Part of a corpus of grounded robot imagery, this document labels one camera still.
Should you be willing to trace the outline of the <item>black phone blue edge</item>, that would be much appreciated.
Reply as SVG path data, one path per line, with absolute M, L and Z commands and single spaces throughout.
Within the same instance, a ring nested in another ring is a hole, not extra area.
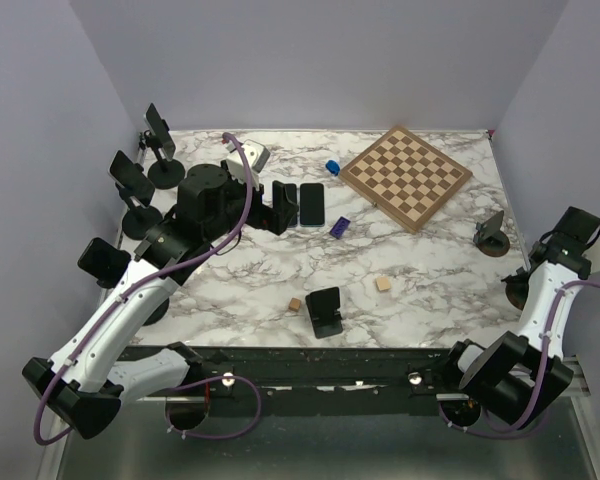
M 300 185 L 299 222 L 305 227 L 321 227 L 325 224 L 324 186 L 320 183 Z

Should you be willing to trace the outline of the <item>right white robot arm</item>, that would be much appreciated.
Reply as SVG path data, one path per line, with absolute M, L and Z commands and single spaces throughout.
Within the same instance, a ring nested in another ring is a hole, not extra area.
M 600 237 L 600 218 L 569 207 L 529 255 L 529 268 L 505 279 L 524 286 L 526 299 L 516 333 L 483 348 L 458 342 L 440 367 L 442 384 L 494 414 L 512 433 L 526 427 L 570 385 L 562 341 L 575 297 L 588 283 L 585 252 Z

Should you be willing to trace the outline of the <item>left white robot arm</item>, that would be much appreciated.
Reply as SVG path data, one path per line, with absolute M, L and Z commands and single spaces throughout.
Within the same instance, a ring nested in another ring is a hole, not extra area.
M 138 245 L 110 295 L 51 358 L 31 358 L 22 374 L 41 399 L 82 438 L 104 431 L 121 407 L 161 390 L 194 393 L 201 365 L 183 344 L 137 361 L 120 356 L 136 332 L 204 261 L 238 236 L 243 225 L 282 234 L 298 206 L 282 183 L 264 189 L 234 177 L 227 163 L 193 167 L 165 218 Z

